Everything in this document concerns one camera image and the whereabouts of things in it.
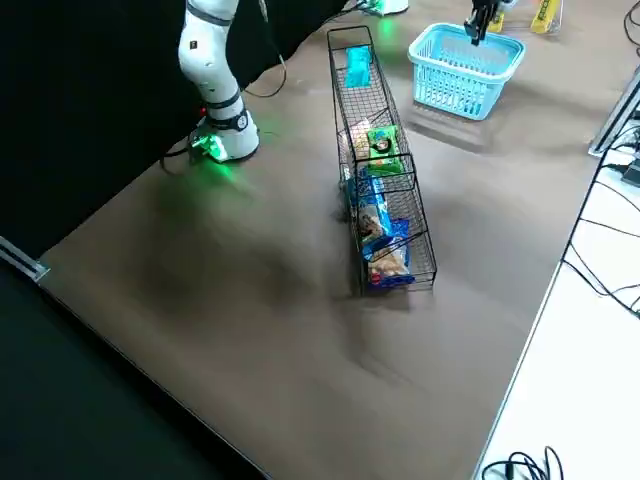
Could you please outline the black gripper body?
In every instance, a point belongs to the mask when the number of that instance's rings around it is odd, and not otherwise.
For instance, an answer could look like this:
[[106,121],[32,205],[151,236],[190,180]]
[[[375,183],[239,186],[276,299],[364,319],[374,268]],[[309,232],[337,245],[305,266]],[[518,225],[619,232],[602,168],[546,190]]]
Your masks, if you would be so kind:
[[489,23],[500,8],[500,0],[473,0],[472,17],[477,23]]

